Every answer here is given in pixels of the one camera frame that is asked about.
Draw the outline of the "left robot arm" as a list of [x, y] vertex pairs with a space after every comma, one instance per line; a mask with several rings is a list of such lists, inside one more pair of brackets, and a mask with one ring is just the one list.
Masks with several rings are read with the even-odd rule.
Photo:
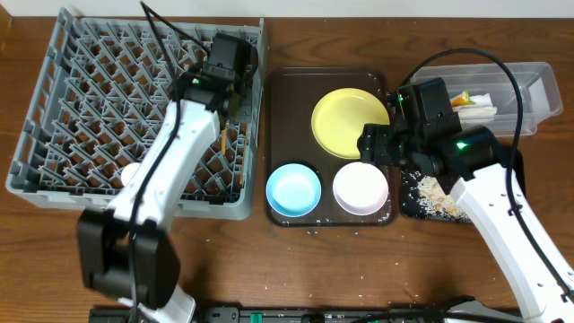
[[178, 286], [180, 261], [169, 232], [178, 201], [220, 120], [239, 107], [257, 51], [218, 33], [204, 63], [173, 76], [159, 134], [134, 175], [103, 211], [86, 209], [76, 236], [84, 285], [123, 301], [120, 322], [189, 322], [195, 300]]

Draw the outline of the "green orange snack wrapper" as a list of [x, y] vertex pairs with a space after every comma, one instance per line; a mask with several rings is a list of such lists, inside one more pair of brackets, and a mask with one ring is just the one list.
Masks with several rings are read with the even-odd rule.
[[474, 105], [474, 101], [471, 99], [468, 90], [462, 91], [457, 96], [450, 99], [450, 105], [452, 108]]

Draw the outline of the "wooden chopstick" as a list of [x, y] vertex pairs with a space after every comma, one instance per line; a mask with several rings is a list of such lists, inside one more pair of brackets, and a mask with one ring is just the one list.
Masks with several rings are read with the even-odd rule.
[[222, 130], [222, 139], [221, 139], [221, 154], [224, 156], [227, 152], [227, 143], [228, 143], [228, 136], [227, 136], [228, 126], [225, 125]]
[[245, 141], [244, 141], [244, 147], [243, 147], [243, 157], [242, 157], [242, 168], [241, 168], [241, 173], [239, 176], [239, 184], [241, 188], [244, 188], [244, 182], [245, 182], [245, 174], [246, 171], [248, 170], [247, 167], [247, 163], [248, 163], [248, 144], [249, 144], [249, 135], [250, 135], [250, 129], [249, 129], [250, 125], [246, 124], [245, 126]]

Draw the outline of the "white napkin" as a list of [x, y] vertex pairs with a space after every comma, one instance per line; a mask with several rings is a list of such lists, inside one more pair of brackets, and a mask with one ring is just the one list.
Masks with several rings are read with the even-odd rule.
[[471, 119], [493, 119], [498, 109], [493, 105], [489, 93], [483, 95], [471, 96], [471, 104], [454, 107], [453, 110], [463, 120]]

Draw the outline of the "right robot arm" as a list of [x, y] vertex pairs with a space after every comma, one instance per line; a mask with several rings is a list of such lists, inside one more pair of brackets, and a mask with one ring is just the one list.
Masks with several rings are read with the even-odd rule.
[[573, 320], [573, 269], [535, 216], [513, 166], [517, 152], [484, 126], [464, 129], [440, 78], [389, 95], [388, 125], [367, 124], [361, 160], [434, 177], [478, 229], [526, 322]]

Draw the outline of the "white pink bowl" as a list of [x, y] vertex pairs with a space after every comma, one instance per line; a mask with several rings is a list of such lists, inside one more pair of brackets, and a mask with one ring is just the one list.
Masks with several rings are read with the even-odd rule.
[[384, 173], [360, 161], [343, 166], [333, 180], [335, 201], [350, 214], [376, 213], [387, 202], [388, 194], [389, 185]]

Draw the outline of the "light blue bowl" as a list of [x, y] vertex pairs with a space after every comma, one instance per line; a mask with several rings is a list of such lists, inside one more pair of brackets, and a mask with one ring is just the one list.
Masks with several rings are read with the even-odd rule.
[[265, 184], [267, 203], [278, 214], [298, 218], [313, 211], [322, 195], [319, 176], [308, 166], [285, 164]]

